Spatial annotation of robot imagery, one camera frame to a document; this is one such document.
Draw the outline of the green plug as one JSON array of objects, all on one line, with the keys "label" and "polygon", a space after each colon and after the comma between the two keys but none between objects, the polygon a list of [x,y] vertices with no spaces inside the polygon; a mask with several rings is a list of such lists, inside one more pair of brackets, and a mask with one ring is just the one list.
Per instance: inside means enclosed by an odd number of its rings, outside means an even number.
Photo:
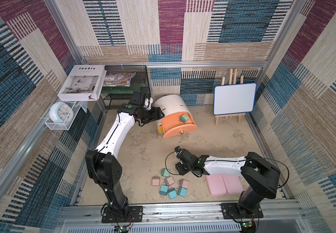
[{"label": "green plug", "polygon": [[182,170],[177,170],[177,174],[180,175],[180,176],[183,176],[184,172]]},{"label": "green plug", "polygon": [[180,116],[179,120],[182,123],[186,123],[190,120],[190,117],[187,114],[184,114],[184,115]]},{"label": "green plug", "polygon": [[168,170],[168,169],[163,169],[162,172],[161,172],[161,175],[163,177],[169,177],[171,175],[171,171]]}]

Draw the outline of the white round drawer cabinet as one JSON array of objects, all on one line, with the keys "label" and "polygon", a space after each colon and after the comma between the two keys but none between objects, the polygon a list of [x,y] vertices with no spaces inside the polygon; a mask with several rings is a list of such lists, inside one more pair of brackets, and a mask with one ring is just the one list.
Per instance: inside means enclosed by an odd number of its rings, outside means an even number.
[{"label": "white round drawer cabinet", "polygon": [[154,107],[160,107],[165,114],[165,117],[177,112],[189,112],[191,114],[184,100],[179,95],[167,95],[161,97],[154,103]]}]

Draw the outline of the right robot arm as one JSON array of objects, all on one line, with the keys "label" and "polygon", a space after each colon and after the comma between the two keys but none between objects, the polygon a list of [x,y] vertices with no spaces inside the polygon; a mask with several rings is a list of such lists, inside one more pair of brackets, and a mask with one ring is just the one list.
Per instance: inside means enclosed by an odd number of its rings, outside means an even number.
[{"label": "right robot arm", "polygon": [[281,172],[255,152],[239,158],[197,157],[179,146],[174,152],[179,160],[175,167],[181,176],[188,172],[196,177],[224,174],[242,177],[248,182],[249,187],[241,193],[237,204],[222,207],[225,219],[263,217],[259,203],[263,199],[276,198]]}]

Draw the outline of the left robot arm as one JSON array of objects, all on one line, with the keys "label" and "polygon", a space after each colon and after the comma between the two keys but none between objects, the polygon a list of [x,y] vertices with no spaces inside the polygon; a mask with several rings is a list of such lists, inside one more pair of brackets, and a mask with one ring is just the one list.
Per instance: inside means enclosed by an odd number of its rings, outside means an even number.
[{"label": "left robot arm", "polygon": [[122,105],[103,141],[95,150],[87,151],[85,159],[88,176],[104,191],[112,215],[126,218],[129,214],[128,199],[120,184],[122,166],[117,160],[123,141],[136,122],[139,126],[144,126],[164,116],[160,107],[143,108],[133,104]]}]

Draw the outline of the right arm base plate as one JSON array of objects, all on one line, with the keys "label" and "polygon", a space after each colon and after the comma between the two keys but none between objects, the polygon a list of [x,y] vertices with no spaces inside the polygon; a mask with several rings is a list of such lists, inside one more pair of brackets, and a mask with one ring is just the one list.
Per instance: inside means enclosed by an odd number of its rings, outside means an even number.
[{"label": "right arm base plate", "polygon": [[242,207],[238,207],[237,203],[230,202],[230,203],[221,203],[221,212],[223,214],[224,219],[248,219],[248,218],[263,218],[264,214],[260,207],[260,204],[257,204],[255,208],[252,210],[247,210]]}]

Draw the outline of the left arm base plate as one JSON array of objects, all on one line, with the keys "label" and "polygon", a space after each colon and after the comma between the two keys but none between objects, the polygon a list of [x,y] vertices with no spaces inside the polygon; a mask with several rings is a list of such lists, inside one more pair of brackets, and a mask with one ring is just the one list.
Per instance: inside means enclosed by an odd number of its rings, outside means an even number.
[{"label": "left arm base plate", "polygon": [[106,204],[101,209],[102,223],[136,223],[142,222],[143,206],[127,206],[117,209]]}]

